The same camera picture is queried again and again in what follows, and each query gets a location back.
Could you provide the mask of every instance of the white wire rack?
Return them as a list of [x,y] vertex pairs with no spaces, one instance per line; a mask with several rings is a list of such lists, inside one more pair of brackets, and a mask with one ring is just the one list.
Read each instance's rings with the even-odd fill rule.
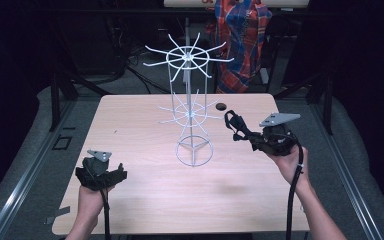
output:
[[[209,52],[223,47],[225,43],[220,46],[204,50],[196,46],[200,37],[199,33],[193,46],[187,45],[181,47],[172,39],[170,35],[168,36],[171,42],[175,45],[175,48],[170,51],[161,51],[145,46],[149,51],[165,54],[165,61],[152,64],[144,63],[144,65],[152,67],[167,64],[170,79],[171,108],[158,107],[162,110],[172,112],[173,118],[167,121],[160,121],[160,123],[176,122],[183,127],[176,146],[176,156],[182,163],[188,166],[201,166],[207,163],[213,156],[213,146],[206,138],[208,133],[202,127],[202,124],[207,118],[221,118],[210,116],[207,112],[207,108],[209,106],[218,102],[218,100],[212,103],[207,102],[207,81],[208,78],[211,78],[211,76],[208,75],[208,63],[210,61],[229,62],[233,59],[224,60],[211,58]],[[192,99],[191,71],[193,70],[199,70],[205,76],[204,103],[198,103],[199,89],[196,91]],[[181,100],[179,96],[173,92],[173,82],[176,80],[176,77],[181,71],[183,71],[184,74],[183,79],[186,88],[186,101]],[[194,128],[199,128],[204,136],[202,134],[200,135],[194,133]]]

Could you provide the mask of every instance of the hand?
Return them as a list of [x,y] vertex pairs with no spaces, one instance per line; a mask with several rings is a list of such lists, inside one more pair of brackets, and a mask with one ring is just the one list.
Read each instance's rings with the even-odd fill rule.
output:
[[[302,168],[301,172],[302,174],[299,177],[297,188],[299,185],[302,185],[304,182],[309,183],[308,178],[308,151],[306,148],[302,148],[303,150],[303,164],[304,167]],[[273,156],[267,154],[269,158],[271,158],[277,167],[279,168],[280,173],[282,174],[283,178],[291,184],[292,179],[294,178],[296,168],[298,166],[298,160],[299,160],[299,147],[297,145],[293,146],[291,148],[291,153],[287,156]]]
[[[108,188],[108,191],[103,190],[105,197],[113,188],[114,186]],[[80,186],[76,220],[66,239],[87,239],[98,224],[98,216],[103,206],[100,191],[92,191]]]

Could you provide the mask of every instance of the plaid shirt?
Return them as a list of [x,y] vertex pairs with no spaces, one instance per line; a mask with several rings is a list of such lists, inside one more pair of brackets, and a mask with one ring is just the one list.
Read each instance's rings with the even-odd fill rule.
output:
[[259,0],[217,0],[216,45],[226,42],[220,49],[221,81],[218,93],[241,93],[251,78],[260,70],[261,47],[266,26],[272,16],[266,4]]

